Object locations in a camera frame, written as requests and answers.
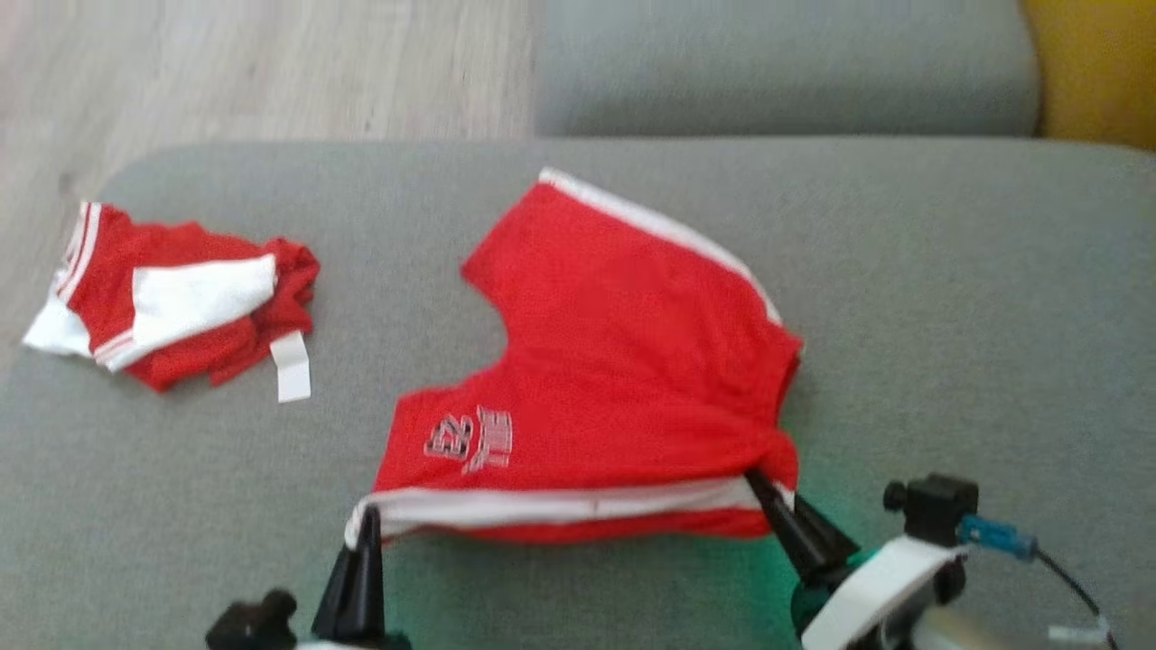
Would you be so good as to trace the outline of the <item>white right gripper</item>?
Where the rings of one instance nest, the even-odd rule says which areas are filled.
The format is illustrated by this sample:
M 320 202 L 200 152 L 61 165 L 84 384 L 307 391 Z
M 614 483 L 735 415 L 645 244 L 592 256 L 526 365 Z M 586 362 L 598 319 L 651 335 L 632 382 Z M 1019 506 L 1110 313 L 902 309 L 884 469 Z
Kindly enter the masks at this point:
M 747 470 L 744 478 L 805 588 L 814 588 L 821 568 L 846 564 L 862 551 L 801 493 L 794 494 L 793 501 L 762 470 Z M 968 556 L 964 546 L 942 547 L 897 535 L 835 588 L 833 596 L 805 626 L 801 647 L 914 649 L 922 618 L 943 605 L 938 575 L 959 567 Z

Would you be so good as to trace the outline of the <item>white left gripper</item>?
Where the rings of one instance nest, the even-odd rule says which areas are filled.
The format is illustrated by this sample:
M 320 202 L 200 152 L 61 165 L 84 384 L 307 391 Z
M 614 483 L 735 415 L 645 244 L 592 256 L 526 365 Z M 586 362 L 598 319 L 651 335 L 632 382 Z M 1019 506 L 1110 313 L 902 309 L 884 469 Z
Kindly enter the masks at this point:
M 311 633 L 325 641 L 302 643 L 294 650 L 413 649 L 409 638 L 385 638 L 381 522 L 375 505 L 365 505 L 360 538 L 341 546 Z M 360 643 L 363 637 L 366 643 Z

